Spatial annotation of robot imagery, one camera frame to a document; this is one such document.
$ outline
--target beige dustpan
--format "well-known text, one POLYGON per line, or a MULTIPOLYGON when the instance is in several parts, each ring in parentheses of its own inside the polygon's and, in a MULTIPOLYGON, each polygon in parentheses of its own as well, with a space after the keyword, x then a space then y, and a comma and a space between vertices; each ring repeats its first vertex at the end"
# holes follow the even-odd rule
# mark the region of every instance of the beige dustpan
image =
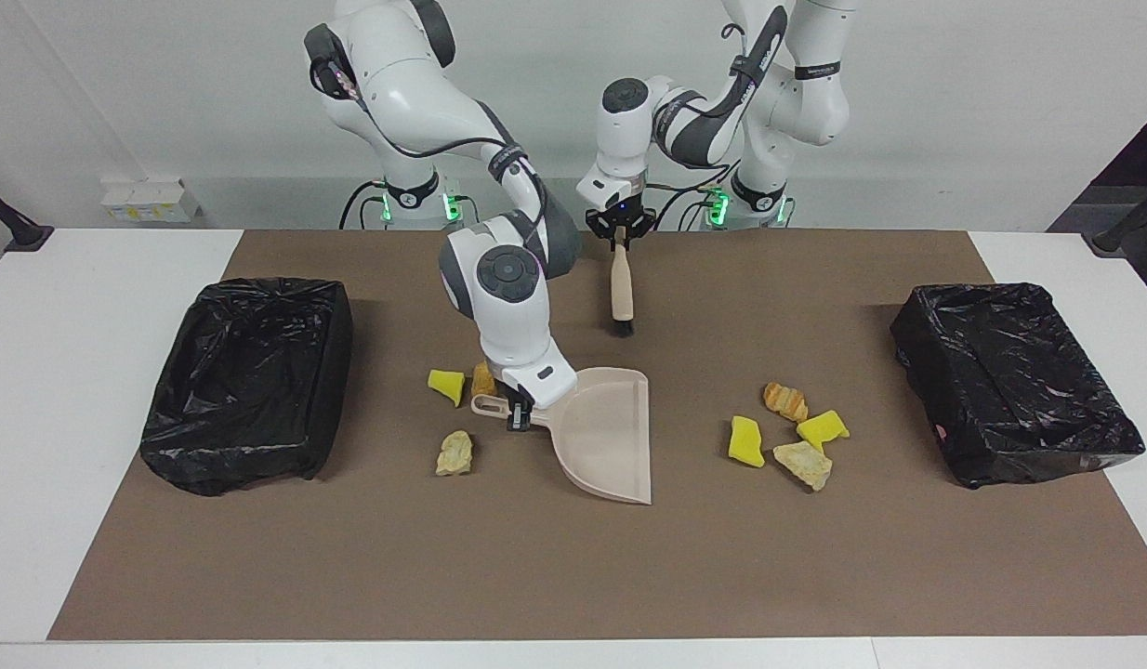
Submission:
MULTIPOLYGON (((470 410, 507 419, 505 398, 475 395, 470 410)), ((532 410, 547 427, 570 481, 595 496, 651 504, 647 376, 632 368, 591 367, 577 373, 577 389, 555 405, 532 410)))

